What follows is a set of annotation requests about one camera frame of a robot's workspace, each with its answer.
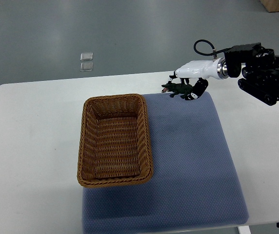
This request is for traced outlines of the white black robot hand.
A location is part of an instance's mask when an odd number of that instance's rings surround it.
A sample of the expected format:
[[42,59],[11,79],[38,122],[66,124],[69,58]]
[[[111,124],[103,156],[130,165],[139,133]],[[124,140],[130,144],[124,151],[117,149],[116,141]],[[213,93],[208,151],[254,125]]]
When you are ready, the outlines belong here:
[[213,60],[193,60],[181,66],[169,76],[167,84],[172,83],[176,78],[179,78],[181,85],[189,85],[190,78],[197,78],[198,81],[192,88],[189,94],[183,95],[185,100],[195,100],[202,96],[208,87],[208,78],[226,79],[228,72],[226,61],[223,58]]

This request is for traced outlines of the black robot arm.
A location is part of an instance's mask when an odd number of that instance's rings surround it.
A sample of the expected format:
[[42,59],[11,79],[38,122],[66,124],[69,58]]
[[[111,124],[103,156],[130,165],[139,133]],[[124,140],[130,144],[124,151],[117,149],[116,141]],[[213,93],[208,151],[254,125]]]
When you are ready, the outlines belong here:
[[265,104],[279,101],[279,56],[261,43],[236,45],[224,51],[228,76],[237,78],[238,86]]

